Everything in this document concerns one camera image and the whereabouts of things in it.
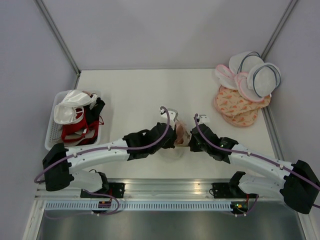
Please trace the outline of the round beige mesh laundry bag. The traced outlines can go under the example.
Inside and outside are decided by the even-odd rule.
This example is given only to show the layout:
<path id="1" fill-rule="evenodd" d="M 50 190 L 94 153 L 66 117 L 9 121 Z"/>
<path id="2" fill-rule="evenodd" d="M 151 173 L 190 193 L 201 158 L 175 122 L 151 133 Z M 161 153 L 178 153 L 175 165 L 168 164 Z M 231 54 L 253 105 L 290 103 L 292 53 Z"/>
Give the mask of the round beige mesh laundry bag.
<path id="1" fill-rule="evenodd" d="M 165 162 L 173 162 L 180 159 L 188 147 L 189 146 L 187 147 L 175 146 L 175 148 L 160 149 L 158 153 L 164 159 Z"/>

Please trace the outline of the pink satin bra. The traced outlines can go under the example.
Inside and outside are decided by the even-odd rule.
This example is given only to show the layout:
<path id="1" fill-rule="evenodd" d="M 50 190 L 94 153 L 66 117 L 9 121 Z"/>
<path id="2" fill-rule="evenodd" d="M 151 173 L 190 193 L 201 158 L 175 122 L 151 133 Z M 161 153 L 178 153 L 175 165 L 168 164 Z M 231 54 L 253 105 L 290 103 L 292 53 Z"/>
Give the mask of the pink satin bra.
<path id="1" fill-rule="evenodd" d="M 188 147 L 191 140 L 191 134 L 183 121 L 178 120 L 175 122 L 175 133 L 177 138 L 174 141 L 174 145 L 176 147 Z"/>

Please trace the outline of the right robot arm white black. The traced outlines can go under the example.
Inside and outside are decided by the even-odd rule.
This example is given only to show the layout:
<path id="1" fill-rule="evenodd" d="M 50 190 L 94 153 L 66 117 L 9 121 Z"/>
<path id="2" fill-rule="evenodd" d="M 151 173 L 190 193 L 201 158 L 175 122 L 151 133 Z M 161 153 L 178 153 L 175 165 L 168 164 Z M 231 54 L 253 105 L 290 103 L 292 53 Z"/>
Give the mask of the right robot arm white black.
<path id="1" fill-rule="evenodd" d="M 320 193 L 320 181 L 310 165 L 302 160 L 292 163 L 260 155 L 228 137 L 218 137 L 204 123 L 191 130 L 191 152 L 205 152 L 214 160 L 249 169 L 259 177 L 236 172 L 228 192 L 235 198 L 243 194 L 272 197 L 301 214 L 309 214 Z"/>

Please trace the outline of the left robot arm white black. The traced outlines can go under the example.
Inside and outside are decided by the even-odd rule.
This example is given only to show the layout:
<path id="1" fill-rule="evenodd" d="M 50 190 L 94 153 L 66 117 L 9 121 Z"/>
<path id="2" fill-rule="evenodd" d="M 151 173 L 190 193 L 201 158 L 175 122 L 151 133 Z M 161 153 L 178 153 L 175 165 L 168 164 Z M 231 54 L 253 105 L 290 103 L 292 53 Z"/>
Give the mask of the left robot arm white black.
<path id="1" fill-rule="evenodd" d="M 104 198 L 110 187 L 102 172 L 86 171 L 97 165 L 146 159 L 160 149 L 175 148 L 176 126 L 157 123 L 125 135 L 116 141 L 93 147 L 66 147 L 55 144 L 42 161 L 45 189 L 56 192 L 67 187 L 78 188 Z"/>

